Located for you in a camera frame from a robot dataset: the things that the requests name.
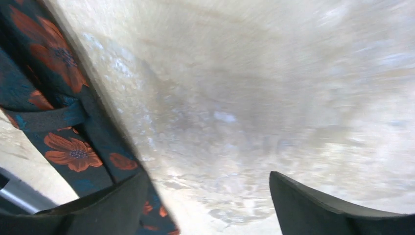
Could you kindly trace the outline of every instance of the dark fabric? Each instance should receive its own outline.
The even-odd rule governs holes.
[[[80,197],[145,172],[99,104],[47,9],[0,1],[0,106]],[[136,234],[180,234],[152,183],[143,208]]]
[[[36,215],[0,214],[1,234],[134,234],[140,226],[147,187],[148,178],[142,172],[114,186]]]
[[[283,235],[413,235],[415,215],[349,203],[271,172],[270,190]]]

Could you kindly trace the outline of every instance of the flower center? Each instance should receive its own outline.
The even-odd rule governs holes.
[[[77,67],[78,64],[73,59],[72,54],[69,52],[69,50],[65,48],[55,48],[53,50],[55,52],[55,56],[60,58],[66,66],[68,67]]]
[[[81,159],[81,158],[87,158],[88,157],[88,155],[85,151],[79,150],[79,149],[70,151],[69,155],[73,158],[76,158],[76,159]]]

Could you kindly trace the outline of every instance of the marble surface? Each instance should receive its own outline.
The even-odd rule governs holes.
[[[277,234],[271,170],[415,212],[415,2],[47,4],[184,235]],[[73,200],[3,119],[0,166]]]

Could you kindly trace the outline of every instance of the fabric loop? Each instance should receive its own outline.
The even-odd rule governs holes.
[[[58,96],[65,99],[66,107],[41,112],[2,110],[12,118],[14,126],[23,132],[54,131],[81,124],[87,119],[88,115],[78,99],[61,94]]]

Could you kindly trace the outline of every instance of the beige marble surface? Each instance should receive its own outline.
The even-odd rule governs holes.
[[[347,201],[415,212],[415,2],[50,6],[184,235],[276,234],[271,170]],[[72,200],[3,124],[6,168]]]

